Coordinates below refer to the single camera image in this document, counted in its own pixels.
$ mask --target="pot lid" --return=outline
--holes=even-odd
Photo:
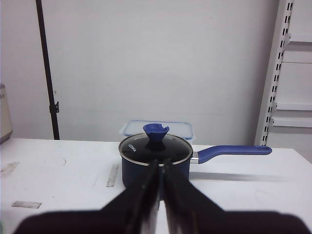
[[[170,158],[173,164],[186,161],[193,153],[191,145],[178,136],[167,134],[169,127],[161,124],[147,124],[145,133],[124,139],[119,145],[121,156],[133,163],[147,166],[154,159],[163,165]]]

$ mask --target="container lid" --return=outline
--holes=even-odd
[[[146,120],[131,120],[127,123],[125,129],[123,130],[123,134],[126,137],[142,133],[143,126],[150,123],[159,123],[162,126],[168,126],[169,134],[178,136],[185,140],[191,140],[194,138],[192,125],[187,122],[162,122],[162,121],[146,121]]]
[[[191,145],[184,139],[166,134],[169,128],[144,129],[146,133],[136,134],[124,139],[119,145],[121,156],[133,163],[147,166],[157,159],[163,166],[165,159],[170,159],[173,164],[186,161],[193,153]]]

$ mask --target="saucepan handle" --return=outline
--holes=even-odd
[[[271,152],[272,149],[268,146],[218,145],[197,153],[198,164],[201,164],[218,155],[268,155]]]

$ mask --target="white wall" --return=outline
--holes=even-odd
[[[2,35],[2,44],[12,49],[3,53],[2,75],[15,79],[5,80],[14,100],[13,125],[23,123],[21,113],[29,126],[39,122],[32,119],[39,110],[28,111],[21,105],[25,99],[19,100],[22,88],[13,88],[27,79],[28,90],[38,96],[30,99],[51,136],[35,1],[16,2],[2,6],[7,12],[2,17],[11,20],[3,28],[10,36]],[[124,123],[147,119],[190,122],[195,143],[253,144],[277,4],[44,0],[60,137],[119,140]],[[12,28],[17,23],[20,30]],[[34,57],[29,61],[24,54]],[[21,65],[12,69],[17,58]],[[148,89],[154,85],[160,91]],[[16,136],[40,137],[19,127],[23,131],[16,129]]]
[[[1,82],[12,137],[52,139],[52,125],[34,0],[1,0]]]

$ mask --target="lid rim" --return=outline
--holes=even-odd
[[[119,151],[120,156],[121,156],[123,159],[125,159],[125,160],[127,160],[127,161],[129,161],[129,162],[135,163],[135,164],[137,164],[137,165],[148,166],[149,163],[139,162],[139,161],[135,161],[135,160],[133,160],[133,159],[130,159],[130,158],[128,158],[126,155],[124,155],[124,153],[121,152],[121,150],[120,150],[121,145],[122,145],[126,140],[128,140],[128,138],[134,137],[134,136],[138,136],[138,135],[146,135],[146,134],[145,134],[145,133],[138,133],[138,134],[134,134],[134,135],[131,135],[131,136],[125,138],[124,140],[122,140],[122,141],[119,143],[118,151]],[[172,134],[166,134],[166,135],[167,135],[167,136],[177,137],[177,138],[181,139],[184,143],[187,144],[187,146],[188,146],[188,148],[189,148],[189,153],[188,153],[188,155],[187,155],[185,158],[183,158],[183,159],[181,159],[181,160],[179,160],[179,161],[177,161],[177,162],[173,162],[173,163],[172,163],[173,165],[180,164],[180,163],[182,163],[182,162],[188,160],[188,159],[192,156],[192,154],[193,154],[193,148],[192,148],[192,146],[190,145],[190,143],[188,143],[185,139],[183,139],[183,138],[181,138],[181,137],[179,137],[179,136],[175,136],[175,135],[172,135]]]

